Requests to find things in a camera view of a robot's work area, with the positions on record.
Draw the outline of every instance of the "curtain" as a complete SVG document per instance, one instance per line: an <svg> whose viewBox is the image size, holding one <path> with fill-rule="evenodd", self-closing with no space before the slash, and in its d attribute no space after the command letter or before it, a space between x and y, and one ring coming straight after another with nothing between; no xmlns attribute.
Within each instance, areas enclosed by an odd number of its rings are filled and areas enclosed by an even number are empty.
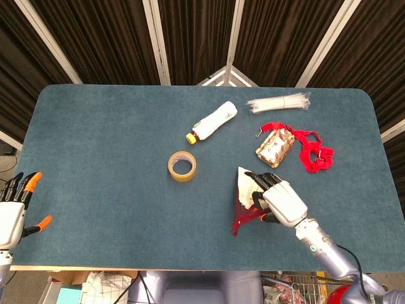
<svg viewBox="0 0 405 304"><path fill-rule="evenodd" d="M392 177L397 188L402 213L405 217L405 132L400 133L384 144Z"/></svg>
<svg viewBox="0 0 405 304"><path fill-rule="evenodd" d="M405 119L405 1L361 1L310 87L357 87L374 103L380 131Z"/></svg>
<svg viewBox="0 0 405 304"><path fill-rule="evenodd" d="M142 1L31 1L86 84L159 84Z"/></svg>
<svg viewBox="0 0 405 304"><path fill-rule="evenodd" d="M343 0L247 0L234 65L259 86L294 87Z"/></svg>
<svg viewBox="0 0 405 304"><path fill-rule="evenodd" d="M0 1L0 130L24 140L41 90L71 82L13 0Z"/></svg>
<svg viewBox="0 0 405 304"><path fill-rule="evenodd" d="M159 0L173 85L195 85L227 64L235 0Z"/></svg>

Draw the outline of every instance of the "blue felt table surface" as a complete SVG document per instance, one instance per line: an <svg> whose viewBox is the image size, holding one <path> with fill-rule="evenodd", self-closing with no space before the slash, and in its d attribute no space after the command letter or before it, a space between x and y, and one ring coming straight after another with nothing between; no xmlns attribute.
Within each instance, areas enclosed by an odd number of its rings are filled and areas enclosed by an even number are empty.
<svg viewBox="0 0 405 304"><path fill-rule="evenodd" d="M312 92L304 110L249 113L245 103ZM192 126L232 101L237 116L191 146ZM305 171L301 145L277 169L259 160L261 125L317 130L334 164ZM174 181L171 154L191 152L196 176ZM54 217L22 239L18 265L137 269L315 270L295 230L252 221L233 237L238 166L290 182L309 216L366 271L405 270L405 225L371 99L357 89L51 85L37 102L17 171L43 173L26 224Z"/></svg>

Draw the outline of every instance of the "white plastic bottle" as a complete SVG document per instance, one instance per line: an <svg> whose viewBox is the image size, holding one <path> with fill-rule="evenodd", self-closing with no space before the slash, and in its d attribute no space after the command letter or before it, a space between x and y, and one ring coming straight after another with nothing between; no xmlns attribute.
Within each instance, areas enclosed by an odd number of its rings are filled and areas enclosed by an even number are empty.
<svg viewBox="0 0 405 304"><path fill-rule="evenodd" d="M235 117L237 113L238 110L236 110L235 105L230 101L227 101L212 114L196 123L192 128L192 132L188 133L185 138L190 144L203 141L217 128Z"/></svg>

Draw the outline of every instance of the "masking tape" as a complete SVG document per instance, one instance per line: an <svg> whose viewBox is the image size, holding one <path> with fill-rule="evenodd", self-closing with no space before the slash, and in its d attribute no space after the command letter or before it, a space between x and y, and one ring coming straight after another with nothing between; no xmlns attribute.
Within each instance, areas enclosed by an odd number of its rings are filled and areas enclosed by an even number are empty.
<svg viewBox="0 0 405 304"><path fill-rule="evenodd" d="M186 174L178 174L174 171L173 167L174 167L175 163L178 162L179 160L187 160L189 163L191 163L190 172L188 172ZM178 151L178 152L174 153L173 155L171 155L171 157L169 158L168 168L169 168L171 177L173 177L176 181L188 182L196 174L197 161L191 153L186 152L186 151Z"/></svg>

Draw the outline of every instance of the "orange fingertip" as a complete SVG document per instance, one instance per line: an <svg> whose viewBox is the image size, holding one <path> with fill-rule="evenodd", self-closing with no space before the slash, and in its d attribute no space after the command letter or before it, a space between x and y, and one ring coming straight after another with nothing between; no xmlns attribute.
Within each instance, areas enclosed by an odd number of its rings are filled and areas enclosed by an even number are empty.
<svg viewBox="0 0 405 304"><path fill-rule="evenodd" d="M44 218L42 220L41 223L39 223L38 226L39 227L39 232L45 230L45 228L52 222L53 216L52 215L48 215L46 218Z"/></svg>
<svg viewBox="0 0 405 304"><path fill-rule="evenodd" d="M37 185L37 183L39 182L39 180L42 177L42 173L41 172L37 172L28 182L27 185L24 188L24 191L30 191L31 193L34 192L34 189Z"/></svg>

